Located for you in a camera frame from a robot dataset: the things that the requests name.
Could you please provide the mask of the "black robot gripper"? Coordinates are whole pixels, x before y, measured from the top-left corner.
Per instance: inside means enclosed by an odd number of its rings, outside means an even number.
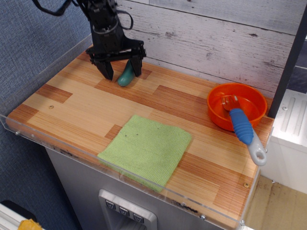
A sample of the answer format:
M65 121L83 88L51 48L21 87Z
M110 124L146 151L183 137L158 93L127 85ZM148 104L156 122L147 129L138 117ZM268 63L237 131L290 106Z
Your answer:
M144 42L127 38L121 27L114 30L97 31L92 26L93 46L86 50L90 61L107 80L113 80L111 61L130 59L136 77L142 74L142 60L146 57Z

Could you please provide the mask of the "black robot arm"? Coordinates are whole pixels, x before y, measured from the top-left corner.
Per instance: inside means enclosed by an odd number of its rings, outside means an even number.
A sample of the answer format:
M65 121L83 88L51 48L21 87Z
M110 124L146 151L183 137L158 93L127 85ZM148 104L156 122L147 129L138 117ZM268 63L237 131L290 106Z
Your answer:
M144 42L127 38L126 27L120 23L115 0L77 1L89 20L93 46L86 50L90 61L107 80L113 79L111 62L130 60L135 76L142 74L142 60L146 57Z

